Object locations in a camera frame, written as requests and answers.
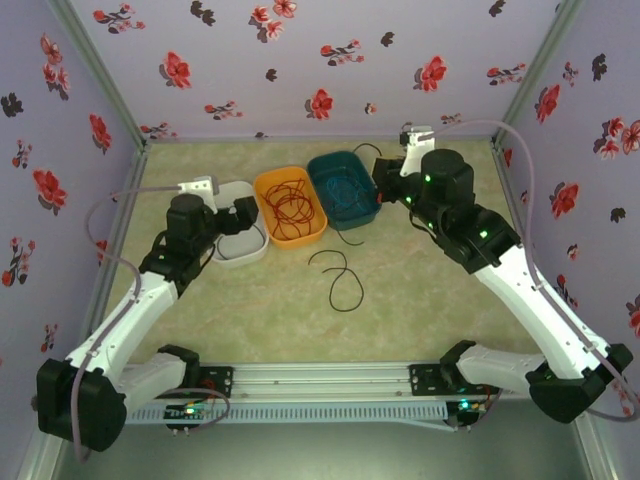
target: orange bin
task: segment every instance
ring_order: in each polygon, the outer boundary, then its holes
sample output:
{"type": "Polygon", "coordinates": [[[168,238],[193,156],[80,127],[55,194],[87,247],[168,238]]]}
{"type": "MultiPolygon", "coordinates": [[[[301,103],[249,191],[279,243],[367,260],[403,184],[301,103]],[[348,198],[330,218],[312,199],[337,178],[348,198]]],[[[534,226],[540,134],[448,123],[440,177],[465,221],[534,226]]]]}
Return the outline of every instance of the orange bin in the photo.
{"type": "Polygon", "coordinates": [[[269,237],[278,247],[284,250],[291,250],[320,240],[327,228],[327,215],[322,209],[309,174],[304,168],[284,167],[258,175],[253,182],[253,189],[256,192],[258,206],[267,224],[269,237]],[[309,203],[293,200],[280,204],[279,211],[281,214],[287,215],[292,221],[278,222],[275,211],[269,205],[267,198],[270,199],[272,204],[282,200],[285,196],[290,195],[292,191],[287,188],[288,186],[299,188],[302,195],[309,199],[309,203]],[[313,207],[313,217],[310,221],[304,222],[304,217],[310,215],[310,207],[313,207]],[[296,218],[300,218],[301,223],[296,223],[296,218]]]}

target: lavender wall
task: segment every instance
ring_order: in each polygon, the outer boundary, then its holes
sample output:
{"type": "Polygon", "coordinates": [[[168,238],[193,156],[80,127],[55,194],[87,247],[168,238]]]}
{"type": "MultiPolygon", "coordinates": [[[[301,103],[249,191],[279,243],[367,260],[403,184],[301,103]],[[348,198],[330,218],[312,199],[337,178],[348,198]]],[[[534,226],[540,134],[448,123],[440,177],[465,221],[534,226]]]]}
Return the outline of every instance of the lavender wall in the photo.
{"type": "Polygon", "coordinates": [[[208,138],[502,118],[559,0],[71,3],[143,133],[208,138]]]}
{"type": "MultiPolygon", "coordinates": [[[[532,234],[540,267],[588,325],[633,351],[626,373],[640,389],[636,6],[587,2],[514,126],[534,155],[532,234]]],[[[531,201],[522,151],[505,144],[511,193],[531,201]]],[[[524,208],[520,202],[523,218],[524,208]]],[[[610,390],[597,407],[629,414],[628,399],[610,390]]],[[[637,478],[640,423],[601,428],[621,460],[619,478],[637,478]]]]}
{"type": "MultiPolygon", "coordinates": [[[[0,43],[0,478],[11,479],[36,423],[36,372],[77,345],[100,268],[85,212],[123,186],[134,144],[46,2],[4,2],[0,43]]],[[[95,219],[97,239],[115,209],[95,219]]]]}

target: orange basket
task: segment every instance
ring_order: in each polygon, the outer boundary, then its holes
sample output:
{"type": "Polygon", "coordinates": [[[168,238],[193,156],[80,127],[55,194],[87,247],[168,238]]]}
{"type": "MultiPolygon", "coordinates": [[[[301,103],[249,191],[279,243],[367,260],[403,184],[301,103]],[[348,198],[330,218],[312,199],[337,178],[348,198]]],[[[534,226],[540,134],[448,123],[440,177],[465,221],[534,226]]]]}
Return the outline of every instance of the orange basket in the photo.
{"type": "Polygon", "coordinates": [[[328,220],[304,168],[285,167],[258,175],[253,189],[274,244],[291,250],[320,240],[328,220]]]}

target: tangled black cord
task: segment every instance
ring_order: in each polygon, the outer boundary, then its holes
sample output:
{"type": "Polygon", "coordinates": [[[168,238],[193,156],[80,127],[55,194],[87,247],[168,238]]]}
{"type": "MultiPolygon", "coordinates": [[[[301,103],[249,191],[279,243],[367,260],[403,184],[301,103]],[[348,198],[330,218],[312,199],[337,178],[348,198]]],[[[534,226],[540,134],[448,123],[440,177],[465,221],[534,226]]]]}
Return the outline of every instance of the tangled black cord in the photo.
{"type": "Polygon", "coordinates": [[[313,255],[311,255],[311,257],[309,258],[309,261],[307,262],[307,265],[311,265],[311,260],[313,260],[313,258],[316,255],[319,255],[321,253],[337,253],[339,255],[342,255],[342,259],[344,260],[344,267],[329,267],[329,268],[325,268],[322,271],[322,273],[327,273],[327,272],[330,272],[331,270],[341,270],[338,276],[331,283],[331,288],[329,289],[329,305],[331,305],[331,308],[333,308],[336,312],[353,312],[356,308],[358,308],[362,304],[362,301],[364,300],[364,287],[362,286],[362,282],[360,282],[360,279],[358,278],[358,275],[356,275],[356,272],[348,268],[347,257],[345,256],[344,253],[342,253],[339,250],[320,250],[319,252],[316,252],[313,255]],[[355,307],[343,309],[343,308],[338,308],[333,304],[333,288],[335,287],[336,282],[342,277],[342,275],[345,274],[345,272],[351,273],[351,275],[353,275],[353,278],[356,279],[356,282],[358,282],[358,286],[360,287],[360,300],[358,301],[355,307]]]}

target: white basket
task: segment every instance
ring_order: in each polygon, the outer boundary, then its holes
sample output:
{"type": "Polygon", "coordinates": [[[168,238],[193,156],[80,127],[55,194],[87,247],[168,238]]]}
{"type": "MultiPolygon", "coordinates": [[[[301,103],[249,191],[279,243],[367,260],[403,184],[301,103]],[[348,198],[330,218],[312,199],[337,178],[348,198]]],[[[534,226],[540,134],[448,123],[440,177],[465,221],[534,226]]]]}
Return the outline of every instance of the white basket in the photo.
{"type": "MultiPolygon", "coordinates": [[[[229,208],[238,198],[255,198],[253,187],[248,182],[236,181],[220,185],[220,193],[214,199],[218,208],[229,208]]],[[[212,261],[225,268],[236,268],[256,262],[265,256],[269,245],[269,234],[262,213],[258,211],[253,227],[237,235],[220,236],[216,240],[216,251],[212,261]]]]}

